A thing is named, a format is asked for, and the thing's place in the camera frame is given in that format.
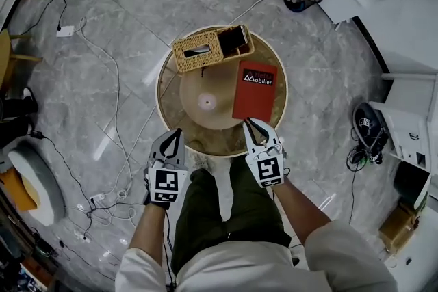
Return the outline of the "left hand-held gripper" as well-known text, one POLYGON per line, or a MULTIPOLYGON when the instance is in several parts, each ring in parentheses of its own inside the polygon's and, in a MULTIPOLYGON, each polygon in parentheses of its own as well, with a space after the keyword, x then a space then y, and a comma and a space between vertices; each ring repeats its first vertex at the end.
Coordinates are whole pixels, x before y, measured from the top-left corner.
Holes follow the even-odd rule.
POLYGON ((181 128, 165 132, 152 143, 148 167, 144 171, 144 205, 152 203, 168 210, 177 201, 188 175, 183 159, 184 135, 181 128))

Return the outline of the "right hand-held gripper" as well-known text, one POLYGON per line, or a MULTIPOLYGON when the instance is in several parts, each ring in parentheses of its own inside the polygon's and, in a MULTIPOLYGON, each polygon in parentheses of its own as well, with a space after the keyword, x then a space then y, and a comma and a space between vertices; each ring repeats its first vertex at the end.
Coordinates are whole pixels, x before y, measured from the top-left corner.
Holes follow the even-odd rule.
POLYGON ((243 123, 248 154, 246 162, 261 188, 273 187, 285 182, 285 153, 276 130, 267 122, 249 118, 243 123), (263 136, 260 142, 254 131, 263 136))

